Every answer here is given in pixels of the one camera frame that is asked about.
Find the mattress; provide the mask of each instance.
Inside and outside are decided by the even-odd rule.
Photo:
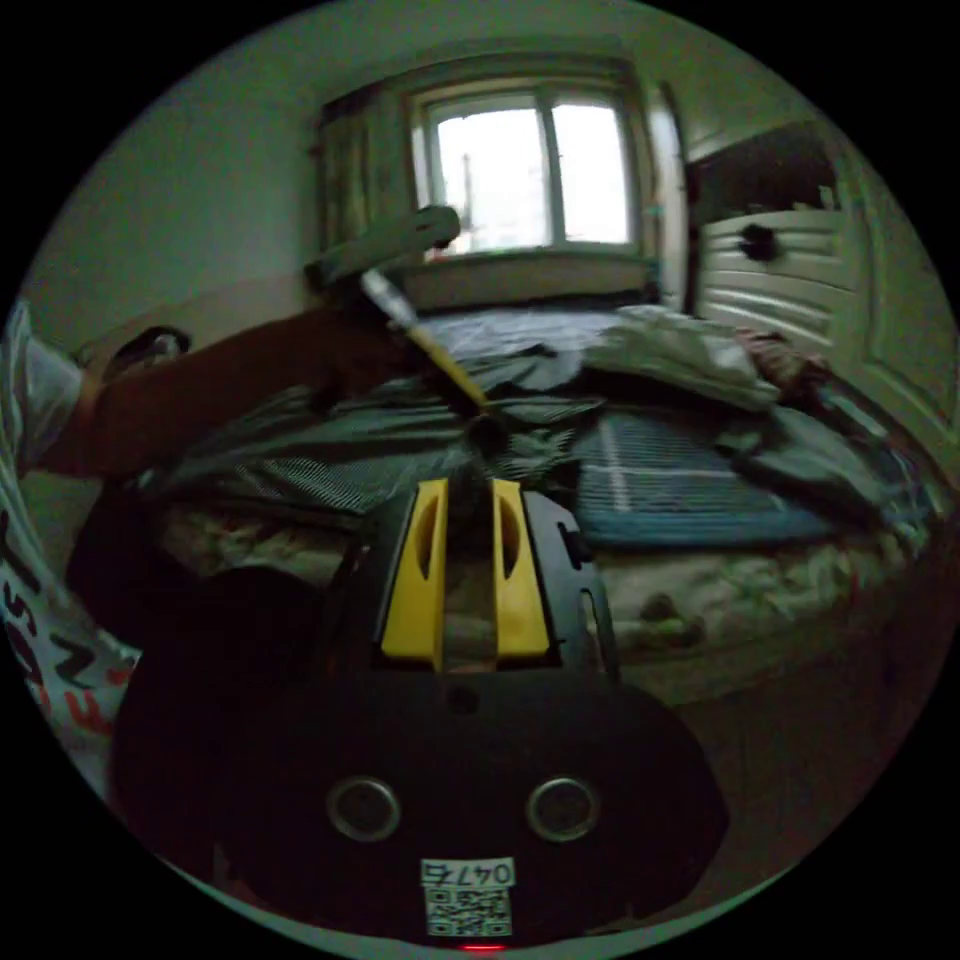
[[[652,306],[435,319],[431,332],[513,425],[504,451],[482,454],[416,379],[385,384],[323,417],[299,388],[141,477],[140,496],[299,510],[305,521],[325,515],[349,530],[393,492],[437,476],[457,491],[451,509],[469,514],[484,480],[496,476],[570,506],[598,549],[761,548],[833,536],[849,525],[836,503],[828,515],[777,496],[718,449],[735,424],[755,431],[753,400],[769,403],[778,391],[759,377],[735,332],[716,326]],[[729,402],[717,402],[723,396]],[[746,414],[738,409],[745,396],[753,398]],[[835,447],[846,450],[840,438]],[[790,454],[796,460],[804,449]],[[882,443],[857,453],[869,461],[859,476],[876,478],[870,486],[886,501],[888,523],[922,525],[929,502],[907,459]],[[851,452],[848,460],[856,458]],[[832,484],[835,499],[856,487],[846,475]]]
[[[617,314],[611,312],[540,309],[491,310],[426,321],[433,335],[460,359],[516,355],[542,344],[559,353],[583,349],[617,322]],[[655,447],[652,442],[641,446],[644,456]],[[676,460],[676,443],[662,446]],[[660,487],[685,483],[680,499],[687,507],[699,492],[704,503],[719,504],[735,520],[737,511],[721,503],[717,486],[722,481],[732,488],[726,476],[730,471],[718,479],[717,470],[694,466],[698,469],[687,471],[690,476],[671,475],[666,480],[661,476]],[[656,465],[638,461],[634,473],[636,497],[646,496],[647,487],[640,481],[649,486]],[[255,499],[246,499],[242,506],[234,502],[232,507],[224,497],[174,499],[157,514],[158,541],[200,576],[262,564],[318,587],[329,583],[348,534],[310,524],[295,505],[285,515],[282,503],[257,504]],[[778,498],[770,499],[782,512]],[[688,543],[680,549],[676,539],[671,541],[669,505],[651,503],[648,519],[660,528],[652,531],[659,537],[656,548],[648,530],[643,550],[600,547],[597,563],[625,678],[671,705],[763,683],[872,636],[896,609],[905,573],[928,536],[927,525],[914,517],[882,533],[836,532],[822,526],[819,536],[807,536],[803,543],[755,542],[752,547],[741,543],[723,548],[700,542],[696,548]],[[491,573],[489,560],[456,555],[449,559],[447,669],[487,669],[492,662]]]
[[[314,527],[187,504],[169,507],[157,534],[202,577],[265,565],[321,588],[348,543]],[[916,550],[884,533],[766,553],[600,553],[597,564],[624,678],[679,705],[762,683],[872,635],[896,609]],[[480,559],[448,564],[448,670],[492,662],[491,575]]]

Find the window pane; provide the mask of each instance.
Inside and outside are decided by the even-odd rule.
[[[553,109],[568,240],[629,243],[620,126],[612,107]]]
[[[413,178],[417,185],[417,206],[425,207],[430,203],[430,184],[427,173],[427,138],[423,127],[413,129]]]
[[[451,253],[550,242],[546,170],[536,110],[476,113],[437,126],[445,201],[463,232]]]

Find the blue mat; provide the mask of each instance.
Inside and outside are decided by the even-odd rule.
[[[758,546],[836,535],[838,523],[739,476],[714,448],[726,421],[664,409],[607,411],[577,441],[576,514],[597,546]],[[892,450],[870,455],[891,489],[887,520],[920,524],[931,505],[915,468]]]

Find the windowsill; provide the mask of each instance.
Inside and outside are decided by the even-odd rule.
[[[408,266],[404,273],[420,270],[442,270],[444,268],[470,263],[505,263],[518,260],[552,259],[558,257],[577,257],[583,259],[619,260],[625,263],[636,262],[643,258],[639,249],[627,248],[618,245],[585,244],[583,246],[570,245],[565,247],[526,247],[516,250],[505,250],[502,253],[485,251],[483,253],[461,253],[438,260],[429,260],[424,263]]]

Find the curtain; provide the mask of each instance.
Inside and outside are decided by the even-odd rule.
[[[321,249],[355,240],[390,206],[383,97],[376,87],[323,109],[314,149],[319,166]]]

